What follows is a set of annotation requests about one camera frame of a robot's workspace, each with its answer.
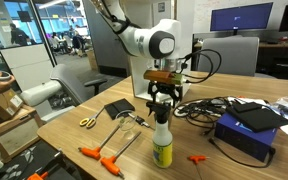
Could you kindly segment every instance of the black wallet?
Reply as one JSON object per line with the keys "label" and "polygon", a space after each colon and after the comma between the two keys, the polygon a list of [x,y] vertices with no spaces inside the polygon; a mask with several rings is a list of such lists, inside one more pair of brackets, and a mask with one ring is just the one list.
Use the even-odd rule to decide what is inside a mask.
{"label": "black wallet", "polygon": [[118,101],[106,104],[104,106],[107,113],[110,115],[111,119],[114,120],[116,115],[125,110],[135,111],[135,107],[129,103],[125,98]]}
{"label": "black wallet", "polygon": [[256,103],[238,104],[235,107],[234,105],[227,107],[226,112],[253,132],[261,132],[288,124],[288,119],[276,114],[271,109],[262,107]]}

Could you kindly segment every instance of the scissors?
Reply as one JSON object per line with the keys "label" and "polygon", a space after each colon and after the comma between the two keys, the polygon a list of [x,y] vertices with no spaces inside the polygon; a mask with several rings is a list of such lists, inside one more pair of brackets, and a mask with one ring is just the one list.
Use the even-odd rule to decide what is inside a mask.
{"label": "scissors", "polygon": [[86,126],[87,129],[94,127],[96,124],[96,118],[101,114],[103,109],[104,107],[100,111],[98,111],[96,114],[94,114],[93,116],[82,119],[80,121],[80,126]]}

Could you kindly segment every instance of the wooden table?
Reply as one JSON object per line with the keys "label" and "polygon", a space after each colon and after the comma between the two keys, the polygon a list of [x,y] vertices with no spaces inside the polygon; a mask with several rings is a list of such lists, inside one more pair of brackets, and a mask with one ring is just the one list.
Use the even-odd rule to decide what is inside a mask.
{"label": "wooden table", "polygon": [[[201,48],[203,44],[196,43],[194,45],[195,48]],[[259,43],[259,48],[288,48],[288,43],[278,43],[278,44],[268,44],[264,42]]]}
{"label": "wooden table", "polygon": [[[288,96],[288,80],[216,74],[201,84],[191,85],[183,102],[229,95],[263,98],[274,102],[280,97]],[[148,117],[146,101],[133,97],[129,77],[41,127],[38,135],[54,148],[62,148],[69,159],[94,178],[120,179],[110,174],[100,161],[82,155],[78,147],[95,148],[118,124],[110,119],[106,111],[100,114],[97,125],[91,130],[80,127],[79,121],[95,114],[105,104],[121,98],[126,98],[132,103],[136,108],[135,113],[154,127],[153,115]],[[249,168],[233,162],[208,142],[213,133],[208,137],[201,136],[205,129],[192,126],[175,117],[172,117],[170,128],[173,134],[173,163],[169,168],[161,169],[153,162],[153,131],[139,125],[136,125],[133,131],[141,131],[142,134],[115,162],[126,179],[199,179],[196,166],[187,160],[190,155],[210,157],[198,164],[203,179],[288,179],[288,135],[280,130],[272,145],[276,148],[273,162],[264,169]],[[123,132],[117,131],[101,150],[102,157],[114,155],[127,142],[123,136]],[[240,161],[263,165],[262,162],[220,140],[217,143]]]}

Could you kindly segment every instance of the orange tool handle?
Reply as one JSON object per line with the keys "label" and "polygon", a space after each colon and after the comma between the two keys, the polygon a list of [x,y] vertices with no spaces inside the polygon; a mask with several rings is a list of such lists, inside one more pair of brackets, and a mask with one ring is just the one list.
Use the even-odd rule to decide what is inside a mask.
{"label": "orange tool handle", "polygon": [[27,180],[43,180],[48,176],[48,172],[43,173],[41,176],[37,173],[34,173],[32,176],[27,178]]}
{"label": "orange tool handle", "polygon": [[107,158],[102,158],[101,159],[101,163],[103,166],[105,166],[105,168],[111,172],[112,174],[118,176],[119,173],[120,173],[120,168],[118,168],[114,162],[116,161],[116,157],[115,156],[112,156],[110,157],[109,159]]}
{"label": "orange tool handle", "polygon": [[204,161],[206,159],[205,156],[190,156],[189,160],[193,161],[195,164],[198,164],[198,161]]}
{"label": "orange tool handle", "polygon": [[95,149],[88,149],[88,148],[78,148],[82,154],[84,154],[85,156],[89,156],[92,157],[96,160],[99,160],[101,158],[101,148],[100,147],[96,147]]}

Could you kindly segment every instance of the t-handle wrench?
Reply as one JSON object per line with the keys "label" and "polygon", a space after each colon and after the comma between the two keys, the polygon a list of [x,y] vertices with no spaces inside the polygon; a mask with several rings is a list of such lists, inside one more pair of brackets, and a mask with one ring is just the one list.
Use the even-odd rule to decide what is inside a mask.
{"label": "t-handle wrench", "polygon": [[101,159],[101,163],[103,166],[105,166],[105,168],[111,172],[112,174],[116,175],[116,176],[120,176],[121,178],[124,179],[124,174],[121,173],[120,168],[117,167],[114,162],[116,161],[116,159],[132,144],[133,141],[135,141],[135,139],[141,134],[141,132],[138,132],[131,140],[129,140],[124,147],[122,147],[122,149],[120,149],[114,156],[110,157],[110,158],[105,158],[103,157]]}
{"label": "t-handle wrench", "polygon": [[116,128],[109,134],[106,139],[101,143],[100,146],[96,147],[95,149],[88,149],[88,148],[81,148],[79,147],[78,150],[82,152],[85,156],[92,157],[96,160],[99,160],[101,158],[100,151],[104,147],[104,145],[111,139],[111,137],[115,134],[115,132],[120,128],[119,125],[116,126]]}

